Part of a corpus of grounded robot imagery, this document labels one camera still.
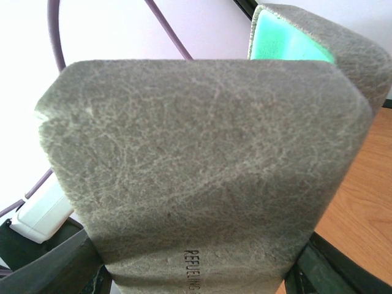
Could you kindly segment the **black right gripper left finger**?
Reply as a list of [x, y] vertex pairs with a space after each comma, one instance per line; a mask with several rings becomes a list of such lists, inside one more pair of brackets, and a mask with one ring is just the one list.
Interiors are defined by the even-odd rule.
[[37, 244], [1, 225], [1, 293], [109, 293], [112, 277], [83, 226], [68, 219]]

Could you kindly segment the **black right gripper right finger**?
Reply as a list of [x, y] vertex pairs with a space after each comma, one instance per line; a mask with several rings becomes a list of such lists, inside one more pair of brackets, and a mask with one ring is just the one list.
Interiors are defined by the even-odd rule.
[[284, 279], [285, 291], [300, 293], [391, 293], [391, 286], [357, 265], [327, 240], [312, 234]]

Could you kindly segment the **grey glasses case green lining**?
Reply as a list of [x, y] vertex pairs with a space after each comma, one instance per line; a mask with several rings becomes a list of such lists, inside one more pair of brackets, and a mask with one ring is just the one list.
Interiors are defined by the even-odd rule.
[[94, 60], [36, 105], [40, 144], [122, 293], [274, 293], [391, 89], [376, 43], [262, 4], [329, 57]]

